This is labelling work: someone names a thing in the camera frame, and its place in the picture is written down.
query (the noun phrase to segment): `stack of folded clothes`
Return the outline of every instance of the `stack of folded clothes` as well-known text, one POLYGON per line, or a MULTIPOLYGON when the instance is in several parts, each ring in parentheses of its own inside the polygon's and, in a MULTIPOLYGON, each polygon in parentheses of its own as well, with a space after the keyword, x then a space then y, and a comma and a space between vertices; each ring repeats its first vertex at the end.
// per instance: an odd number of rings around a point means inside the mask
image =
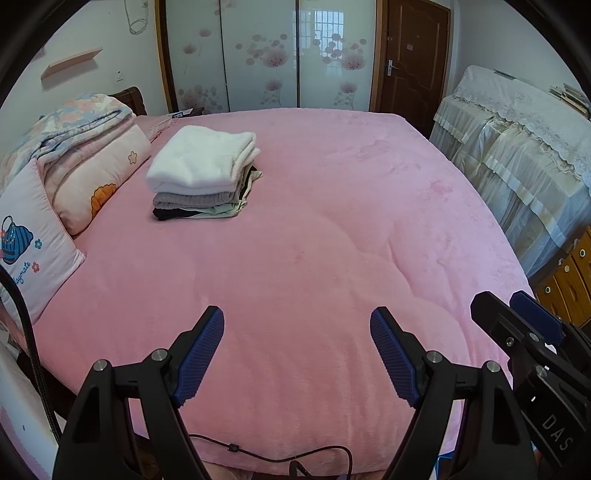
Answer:
POLYGON ((146 180, 154 192, 154 216, 228 218, 246 205, 252 182, 262 173, 253 165, 260 153, 252 132, 228 134, 188 125, 156 155, 146 180))

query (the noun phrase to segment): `stack of books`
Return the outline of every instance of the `stack of books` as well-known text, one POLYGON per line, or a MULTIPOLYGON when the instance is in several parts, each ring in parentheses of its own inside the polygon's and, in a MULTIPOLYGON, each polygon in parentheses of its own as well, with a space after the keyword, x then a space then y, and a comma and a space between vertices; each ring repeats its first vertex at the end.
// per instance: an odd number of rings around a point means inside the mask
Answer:
POLYGON ((554 87, 550 93, 562 100, 583 115, 587 120, 591 119, 591 103, 587 96, 570 85, 564 84, 564 88, 554 87))

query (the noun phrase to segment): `door handle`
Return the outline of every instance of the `door handle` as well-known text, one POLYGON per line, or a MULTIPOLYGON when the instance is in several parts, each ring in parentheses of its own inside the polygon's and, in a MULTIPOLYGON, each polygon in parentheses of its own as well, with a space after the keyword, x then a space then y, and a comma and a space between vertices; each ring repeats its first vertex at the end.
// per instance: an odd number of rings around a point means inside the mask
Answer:
POLYGON ((392 69, 394 70, 400 70, 400 68, 395 67, 393 65, 394 61, 393 60, 388 60, 388 76, 391 77, 392 76, 392 69))

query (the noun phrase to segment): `gray folded garment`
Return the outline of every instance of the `gray folded garment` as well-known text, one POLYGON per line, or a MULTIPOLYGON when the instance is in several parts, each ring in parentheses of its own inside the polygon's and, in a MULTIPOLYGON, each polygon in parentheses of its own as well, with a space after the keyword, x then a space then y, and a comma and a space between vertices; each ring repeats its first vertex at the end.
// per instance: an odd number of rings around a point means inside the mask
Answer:
POLYGON ((154 208, 162 210, 174 210, 177 208, 211 208, 226 203, 237 203, 240 200, 240 192, 246 185, 248 173, 252 164, 244 167, 242 177, 234 192, 212 193, 210 195, 179 195, 177 193, 157 193, 154 197, 154 208))

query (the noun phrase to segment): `blue gripper pad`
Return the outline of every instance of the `blue gripper pad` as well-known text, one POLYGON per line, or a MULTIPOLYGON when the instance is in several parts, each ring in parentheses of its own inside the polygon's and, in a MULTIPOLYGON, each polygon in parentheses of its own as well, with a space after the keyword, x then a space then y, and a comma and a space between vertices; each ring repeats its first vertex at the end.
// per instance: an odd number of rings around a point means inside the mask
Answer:
POLYGON ((222 340, 224 318, 221 309, 208 307, 205 314, 197 322, 195 329, 198 329, 203 321, 206 322, 205 326, 201 329, 192 346, 188 346, 189 351, 178 366, 178 384, 172 396, 179 407, 197 393, 197 389, 212 361, 213 354, 222 340))
MULTIPOLYGON (((423 364, 422 356, 417 358, 417 353, 421 354, 420 350, 418 352, 405 350, 403 344, 408 343, 406 341, 408 338, 405 336, 409 334, 399 327, 386 307, 379 307, 372 312, 369 331, 397 395, 406 400, 411 407, 418 406, 421 400, 421 391, 417 378, 419 377, 417 366, 423 364)), ((414 335, 412 338, 419 349, 422 349, 414 335)))
POLYGON ((564 340, 562 322, 524 291, 513 294, 509 307, 540 332, 549 344, 559 346, 564 340))

